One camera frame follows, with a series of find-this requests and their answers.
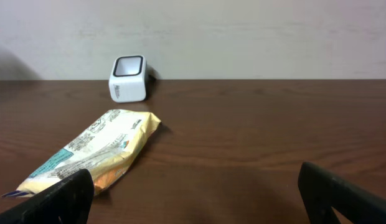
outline wall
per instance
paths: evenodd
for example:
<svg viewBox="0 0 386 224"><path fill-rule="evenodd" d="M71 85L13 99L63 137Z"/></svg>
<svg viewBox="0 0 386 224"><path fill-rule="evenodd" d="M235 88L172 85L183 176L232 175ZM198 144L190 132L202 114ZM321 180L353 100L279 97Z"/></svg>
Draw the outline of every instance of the wall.
<svg viewBox="0 0 386 224"><path fill-rule="evenodd" d="M0 0L0 46L50 80L129 54L167 79L386 78L386 0Z"/></svg>

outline wooden table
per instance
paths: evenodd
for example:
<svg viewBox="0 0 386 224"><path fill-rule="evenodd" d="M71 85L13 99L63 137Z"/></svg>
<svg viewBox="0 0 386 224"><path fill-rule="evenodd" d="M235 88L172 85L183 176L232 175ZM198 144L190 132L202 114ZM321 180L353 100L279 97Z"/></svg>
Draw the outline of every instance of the wooden table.
<svg viewBox="0 0 386 224"><path fill-rule="evenodd" d="M0 82L0 195L115 108L164 125L89 223L308 223L303 161L386 198L386 80L161 80L125 104L106 81Z"/></svg>

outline small white device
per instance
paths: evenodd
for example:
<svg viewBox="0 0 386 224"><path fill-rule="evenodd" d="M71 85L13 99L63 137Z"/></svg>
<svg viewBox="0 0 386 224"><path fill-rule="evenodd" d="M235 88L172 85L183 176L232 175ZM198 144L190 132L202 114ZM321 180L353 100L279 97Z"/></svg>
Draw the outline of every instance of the small white device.
<svg viewBox="0 0 386 224"><path fill-rule="evenodd" d="M144 100L146 79L146 59L142 55L119 57L108 81L111 99L117 103Z"/></svg>

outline snack bag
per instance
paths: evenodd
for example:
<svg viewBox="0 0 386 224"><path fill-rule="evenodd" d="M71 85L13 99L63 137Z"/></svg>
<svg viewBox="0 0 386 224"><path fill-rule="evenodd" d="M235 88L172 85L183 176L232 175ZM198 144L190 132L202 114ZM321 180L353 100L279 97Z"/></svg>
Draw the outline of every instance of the snack bag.
<svg viewBox="0 0 386 224"><path fill-rule="evenodd" d="M97 195L125 174L160 122L150 112L109 110L3 197L31 197L80 169Z"/></svg>

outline brown wooden surface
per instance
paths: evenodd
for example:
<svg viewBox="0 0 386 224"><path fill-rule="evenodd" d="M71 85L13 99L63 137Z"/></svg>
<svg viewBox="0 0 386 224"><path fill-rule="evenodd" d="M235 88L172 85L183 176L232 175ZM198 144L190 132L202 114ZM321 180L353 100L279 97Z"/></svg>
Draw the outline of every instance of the brown wooden surface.
<svg viewBox="0 0 386 224"><path fill-rule="evenodd" d="M386 198L386 80L160 81L112 102L106 81L0 82L0 195L107 110L162 126L89 223L308 223L311 161ZM0 212L22 199L0 198Z"/></svg>

